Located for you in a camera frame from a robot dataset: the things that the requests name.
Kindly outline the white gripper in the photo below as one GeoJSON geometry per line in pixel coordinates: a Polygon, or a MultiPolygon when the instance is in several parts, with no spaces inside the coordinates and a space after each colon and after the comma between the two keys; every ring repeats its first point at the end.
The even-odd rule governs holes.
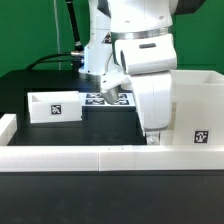
{"type": "Polygon", "coordinates": [[[131,83],[146,142],[159,145],[158,131],[171,120],[171,71],[177,66],[173,36],[117,40],[115,56],[131,83]]]}

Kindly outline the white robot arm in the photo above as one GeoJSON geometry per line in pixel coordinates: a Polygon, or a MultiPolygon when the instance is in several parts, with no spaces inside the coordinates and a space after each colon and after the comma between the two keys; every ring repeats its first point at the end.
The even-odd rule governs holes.
{"type": "Polygon", "coordinates": [[[90,41],[79,72],[100,82],[109,104],[118,90],[133,92],[143,134],[149,144],[171,121],[171,71],[177,67],[174,15],[192,14],[206,0],[88,0],[90,41]]]}

